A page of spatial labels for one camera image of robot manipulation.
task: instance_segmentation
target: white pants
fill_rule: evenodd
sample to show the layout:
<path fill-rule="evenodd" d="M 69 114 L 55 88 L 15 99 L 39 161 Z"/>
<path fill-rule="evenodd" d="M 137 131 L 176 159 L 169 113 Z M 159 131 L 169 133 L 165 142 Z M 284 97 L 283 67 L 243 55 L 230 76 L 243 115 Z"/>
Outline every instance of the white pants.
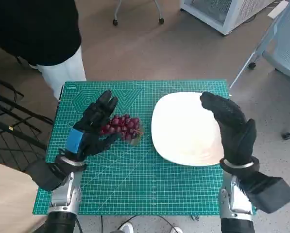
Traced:
<path fill-rule="evenodd" d="M 86 81 L 82 63 L 81 46 L 68 60 L 55 66 L 40 66 L 38 70 L 46 83 L 52 88 L 55 98 L 59 99 L 62 86 L 67 81 Z"/>

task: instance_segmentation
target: grape stem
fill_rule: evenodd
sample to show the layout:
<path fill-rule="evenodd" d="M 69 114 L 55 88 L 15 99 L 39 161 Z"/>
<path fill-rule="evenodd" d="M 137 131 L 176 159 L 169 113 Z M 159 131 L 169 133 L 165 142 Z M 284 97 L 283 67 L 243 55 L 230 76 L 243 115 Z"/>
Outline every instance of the grape stem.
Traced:
<path fill-rule="evenodd" d="M 140 136 L 142 136 L 144 133 L 140 130 L 134 130 L 137 134 L 139 134 Z"/>

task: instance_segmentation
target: green cutting mat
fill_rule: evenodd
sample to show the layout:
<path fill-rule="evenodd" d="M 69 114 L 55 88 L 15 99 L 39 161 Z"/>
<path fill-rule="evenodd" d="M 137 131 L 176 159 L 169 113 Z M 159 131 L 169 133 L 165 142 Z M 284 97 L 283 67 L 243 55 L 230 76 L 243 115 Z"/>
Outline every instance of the green cutting mat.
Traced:
<path fill-rule="evenodd" d="M 181 166 L 155 151 L 150 134 L 157 101 L 181 91 L 209 91 L 229 97 L 225 80 L 68 82 L 57 111 L 47 162 L 65 146 L 70 128 L 105 90 L 119 98 L 115 114 L 139 117 L 145 129 L 133 147 L 117 141 L 110 150 L 90 156 L 81 180 L 81 215 L 218 215 L 222 181 L 219 165 Z M 51 194 L 38 190 L 34 214 L 46 214 Z"/>

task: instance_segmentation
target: black glove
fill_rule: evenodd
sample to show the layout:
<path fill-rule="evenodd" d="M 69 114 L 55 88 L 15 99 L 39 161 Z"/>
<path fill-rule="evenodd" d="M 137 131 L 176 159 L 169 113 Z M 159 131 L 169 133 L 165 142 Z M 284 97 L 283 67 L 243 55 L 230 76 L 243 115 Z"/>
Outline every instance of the black glove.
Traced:
<path fill-rule="evenodd" d="M 82 134 L 81 138 L 77 138 L 79 145 L 76 150 L 66 151 L 65 157 L 76 162 L 81 162 L 89 155 L 95 155 L 109 149 L 110 145 L 120 137 L 120 134 L 114 133 L 106 139 L 100 140 L 100 131 L 109 122 L 109 117 L 113 113 L 117 103 L 118 98 L 113 97 L 111 99 L 111 91 L 107 90 L 95 103 L 89 105 L 83 112 L 81 120 L 71 130 L 71 132 L 76 132 L 76 134 Z"/>
<path fill-rule="evenodd" d="M 71 129 L 66 149 L 60 149 L 54 163 L 37 160 L 30 164 L 24 171 L 42 189 L 52 191 L 61 185 L 68 174 L 86 169 L 86 164 L 81 163 L 89 155 L 98 154 L 110 147 L 120 136 L 112 134 L 100 140 L 100 131 L 109 121 L 109 116 L 114 111 L 118 98 L 111 100 L 111 91 L 105 91 L 96 101 L 84 111 L 83 117 Z M 66 157 L 77 163 L 66 163 Z"/>
<path fill-rule="evenodd" d="M 246 121 L 244 113 L 233 101 L 204 92 L 200 96 L 202 106 L 213 112 L 222 136 L 224 159 L 234 165 L 252 161 L 253 145 L 256 139 L 256 124 Z"/>

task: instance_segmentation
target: gray floor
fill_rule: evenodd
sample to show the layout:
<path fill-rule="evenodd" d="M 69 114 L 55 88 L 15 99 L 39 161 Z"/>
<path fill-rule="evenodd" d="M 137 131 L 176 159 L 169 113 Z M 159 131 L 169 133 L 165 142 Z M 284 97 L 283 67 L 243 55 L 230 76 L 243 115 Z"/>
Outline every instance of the gray floor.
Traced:
<path fill-rule="evenodd" d="M 178 0 L 162 0 L 165 24 L 157 24 L 152 0 L 123 1 L 119 26 L 112 26 L 117 1 L 78 0 L 83 36 L 83 60 L 89 80 L 234 79 L 271 20 L 266 9 L 256 19 L 221 36 L 204 23 L 178 11 Z M 0 50 L 0 78 L 12 83 L 26 97 L 21 104 L 53 117 L 56 101 L 41 75 L 20 67 Z M 231 90 L 232 99 L 247 117 L 257 122 L 254 154 L 261 170 L 282 176 L 290 184 L 290 141 L 280 133 L 290 130 L 290 78 L 264 60 L 246 71 Z M 42 96 L 40 103 L 37 96 Z M 104 232 L 116 229 L 126 216 L 105 216 Z M 218 217 L 169 216 L 184 233 L 220 232 Z M 81 216 L 84 232 L 101 232 L 98 216 Z M 158 217 L 141 216 L 132 223 L 137 233 L 168 233 L 170 226 Z M 255 216 L 256 232 L 290 233 L 290 204 L 274 214 Z"/>

